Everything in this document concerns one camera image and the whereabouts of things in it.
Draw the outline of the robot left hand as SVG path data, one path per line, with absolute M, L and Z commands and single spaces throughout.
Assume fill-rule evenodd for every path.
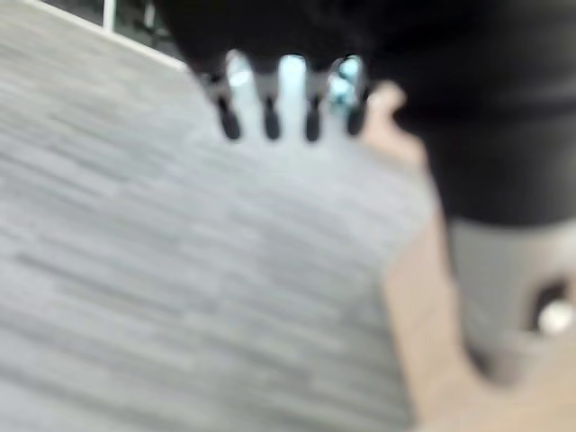
M 320 133 L 332 65 L 362 63 L 347 131 L 384 80 L 394 120 L 422 140 L 459 291 L 463 348 L 501 385 L 547 345 L 547 306 L 575 269 L 575 4 L 572 1 L 158 1 L 174 44 L 240 135 L 226 60 L 252 67 L 265 128 L 278 136 L 277 65 L 307 63 L 306 135 Z

